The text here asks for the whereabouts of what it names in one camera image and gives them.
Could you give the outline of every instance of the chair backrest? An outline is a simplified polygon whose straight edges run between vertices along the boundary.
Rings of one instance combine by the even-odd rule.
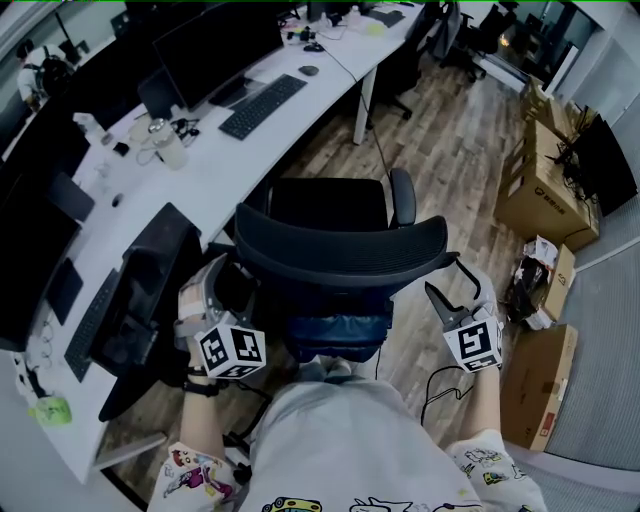
[[[493,5],[489,14],[480,23],[480,30],[487,41],[495,41],[516,21],[516,14],[513,11],[501,13],[498,5]]]
[[[388,231],[331,232],[283,224],[240,204],[236,244],[243,265],[306,314],[327,312],[336,301],[366,310],[450,263],[443,217]]]

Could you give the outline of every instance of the black keyboard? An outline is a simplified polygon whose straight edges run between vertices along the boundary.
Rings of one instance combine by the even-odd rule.
[[[98,334],[98,329],[107,313],[111,298],[119,281],[119,273],[112,270],[100,287],[100,291],[91,301],[89,309],[87,309],[87,312],[82,317],[82,321],[73,338],[71,338],[71,343],[69,343],[67,351],[64,353],[67,364],[80,382],[84,379],[91,365],[89,349],[93,344],[96,334]]]
[[[281,75],[255,95],[244,107],[220,125],[220,129],[236,139],[244,140],[307,82],[289,75]]]

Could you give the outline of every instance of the desk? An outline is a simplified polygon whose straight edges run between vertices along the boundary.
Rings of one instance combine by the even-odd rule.
[[[377,65],[400,47],[420,12],[419,6],[396,4],[395,7],[402,9],[406,18],[386,30],[383,36],[366,36],[347,30],[340,41],[319,39],[357,79],[365,78],[365,88],[373,88]],[[329,55],[304,52],[303,46],[285,46],[247,73],[248,77],[261,82],[270,82],[282,73],[288,73],[303,78],[308,84],[244,141],[233,139],[217,129],[231,115],[229,110],[205,104],[189,115],[190,118],[200,118],[198,128],[201,133],[187,148],[189,161],[180,171],[170,171],[157,159],[146,166],[138,165],[138,148],[135,146],[124,158],[92,147],[80,165],[76,179],[96,200],[94,210],[69,252],[84,284],[63,326],[55,316],[49,315],[53,329],[50,356],[53,364],[50,368],[42,365],[38,378],[45,390],[55,392],[69,402],[72,423],[43,430],[81,482],[85,482],[96,467],[124,460],[145,448],[156,446],[164,438],[152,437],[96,461],[106,429],[106,424],[98,421],[98,413],[115,377],[92,364],[82,383],[76,380],[64,361],[64,352],[73,333],[111,269],[120,267],[122,254],[167,202],[173,203],[200,229],[201,242],[207,244],[232,218],[236,205],[249,195],[313,123],[354,85],[353,78]],[[303,65],[314,65],[320,72],[314,77],[305,77],[297,71]],[[371,91],[369,94],[364,92],[368,101]],[[140,105],[110,131],[124,140],[134,119],[142,113],[144,107]],[[359,123],[362,125],[360,137],[356,131],[356,143],[364,135],[366,113],[362,117],[360,119],[359,116],[356,123],[356,130]],[[95,180],[92,184],[87,178],[95,166],[104,163],[111,167],[108,178]],[[113,208],[111,200],[118,193],[124,197],[120,205]],[[41,338],[30,338],[28,350],[34,364],[37,364],[37,356],[43,350]]]

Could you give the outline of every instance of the computer mouse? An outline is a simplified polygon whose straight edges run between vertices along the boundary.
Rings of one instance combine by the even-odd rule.
[[[303,75],[314,76],[317,75],[320,70],[315,66],[302,66],[298,68],[298,71]]]

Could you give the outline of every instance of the brown cardboard box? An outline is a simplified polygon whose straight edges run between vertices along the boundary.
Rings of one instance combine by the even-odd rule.
[[[548,99],[544,114],[537,119],[563,141],[568,142],[573,135],[566,112],[554,98]]]
[[[560,155],[558,145],[562,141],[546,126],[536,120],[529,121],[524,130],[524,136],[515,145],[511,153],[505,158],[502,166],[500,190],[511,182],[511,179],[522,169],[534,154],[542,157],[556,157]]]
[[[494,215],[525,240],[540,235],[572,251],[600,233],[595,205],[578,201],[564,184],[562,168],[537,153],[498,193]]]
[[[560,320],[575,262],[576,257],[569,248],[566,245],[560,247],[551,281],[537,297],[531,298],[531,302],[537,304],[538,311],[526,319],[529,327],[541,330],[550,327],[551,322]]]
[[[520,93],[520,113],[525,121],[535,119],[544,112],[547,97],[542,93],[542,81],[530,76]]]
[[[518,337],[500,398],[502,437],[543,451],[569,381],[578,331],[558,325]]]

